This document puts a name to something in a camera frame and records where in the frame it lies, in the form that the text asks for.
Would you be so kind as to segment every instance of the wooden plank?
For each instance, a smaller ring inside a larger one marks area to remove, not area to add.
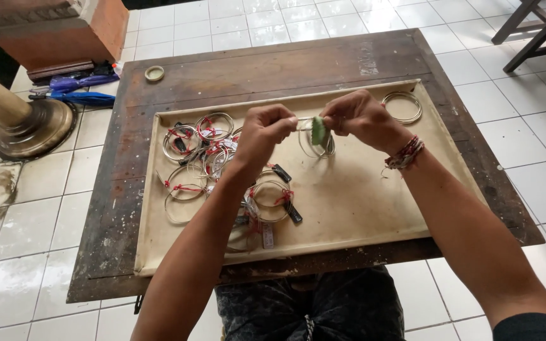
[[[332,63],[332,56],[338,66]],[[378,73],[363,75],[360,63],[369,67],[365,70],[373,70],[375,64]],[[144,79],[144,69],[152,65],[169,70],[159,84]],[[135,194],[144,186],[154,113],[382,82],[420,78],[493,212],[522,245],[544,242],[418,29],[130,62],[124,74],[68,302],[132,296],[146,290],[149,280],[133,276],[131,269],[140,221],[140,198]],[[125,215],[125,226],[115,221],[120,215]],[[276,278],[289,269],[292,275],[314,274],[440,256],[433,240],[422,238],[225,266],[220,283]]]

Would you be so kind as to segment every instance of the green polishing cloth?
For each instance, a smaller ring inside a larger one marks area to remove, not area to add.
[[[323,118],[319,116],[315,116],[313,118],[312,128],[311,128],[311,143],[316,145],[321,145],[326,140],[326,136],[328,135],[328,129],[324,127],[323,125]]]

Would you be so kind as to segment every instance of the tiled floor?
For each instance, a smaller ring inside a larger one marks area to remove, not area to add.
[[[519,0],[201,0],[132,11],[132,61],[421,27],[500,166],[546,238],[546,56],[502,67],[527,41],[490,43]],[[546,8],[546,0],[541,2]],[[25,98],[21,69],[12,91]],[[117,84],[91,90],[115,94]],[[0,340],[128,340],[134,297],[65,304],[111,110],[81,108],[73,135],[39,160],[1,165],[18,193],[0,201]],[[546,244],[525,248],[546,286]],[[444,259],[390,265],[409,341],[491,340],[482,309]],[[193,340],[218,340],[214,298]]]

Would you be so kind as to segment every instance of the blue umbrella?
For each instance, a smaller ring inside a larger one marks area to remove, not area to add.
[[[29,99],[57,99],[63,102],[91,105],[93,107],[111,107],[115,103],[115,96],[100,92],[71,92],[61,93],[54,91],[48,95],[29,95]]]
[[[112,75],[93,75],[76,80],[71,77],[54,76],[50,81],[50,89],[57,92],[71,92],[81,87],[96,86],[100,84],[106,84],[114,81],[118,81],[119,76]]]

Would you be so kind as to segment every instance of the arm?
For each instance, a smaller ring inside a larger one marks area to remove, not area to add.
[[[180,233],[144,296],[132,340],[186,340],[208,303],[246,189],[298,120],[283,105],[252,108],[214,191]]]
[[[365,90],[331,101],[322,112],[337,135],[354,134],[395,155],[412,134]],[[509,230],[427,148],[401,170],[431,236],[494,328],[520,313],[546,313],[546,290]]]

